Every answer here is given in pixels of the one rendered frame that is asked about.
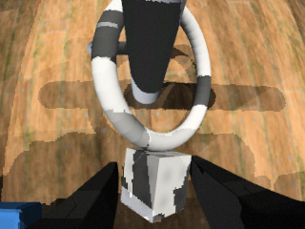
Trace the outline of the blue tray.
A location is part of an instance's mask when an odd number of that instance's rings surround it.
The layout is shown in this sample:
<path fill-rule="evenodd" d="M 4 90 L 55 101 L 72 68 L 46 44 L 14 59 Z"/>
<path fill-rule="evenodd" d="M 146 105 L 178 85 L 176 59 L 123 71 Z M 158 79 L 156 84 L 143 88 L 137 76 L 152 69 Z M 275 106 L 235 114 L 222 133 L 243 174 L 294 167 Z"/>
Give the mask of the blue tray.
<path fill-rule="evenodd" d="M 42 218 L 41 202 L 0 202 L 0 229 L 26 229 Z"/>

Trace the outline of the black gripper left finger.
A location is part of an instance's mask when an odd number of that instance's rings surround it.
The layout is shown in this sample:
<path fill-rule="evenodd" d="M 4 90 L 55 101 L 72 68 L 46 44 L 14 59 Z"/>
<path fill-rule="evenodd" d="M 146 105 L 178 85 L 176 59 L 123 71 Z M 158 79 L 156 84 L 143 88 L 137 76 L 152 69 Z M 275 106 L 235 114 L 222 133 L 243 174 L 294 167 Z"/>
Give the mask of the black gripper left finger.
<path fill-rule="evenodd" d="M 44 217 L 26 229 L 114 229 L 119 172 L 110 161 Z"/>

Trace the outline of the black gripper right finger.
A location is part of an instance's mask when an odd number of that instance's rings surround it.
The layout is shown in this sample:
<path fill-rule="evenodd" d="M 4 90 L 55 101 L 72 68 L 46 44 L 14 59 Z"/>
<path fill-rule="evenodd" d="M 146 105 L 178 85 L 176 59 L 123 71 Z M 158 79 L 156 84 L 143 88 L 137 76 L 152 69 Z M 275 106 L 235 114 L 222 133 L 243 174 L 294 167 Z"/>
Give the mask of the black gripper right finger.
<path fill-rule="evenodd" d="M 191 156 L 195 197 L 211 229 L 305 229 L 305 201 L 283 196 Z"/>

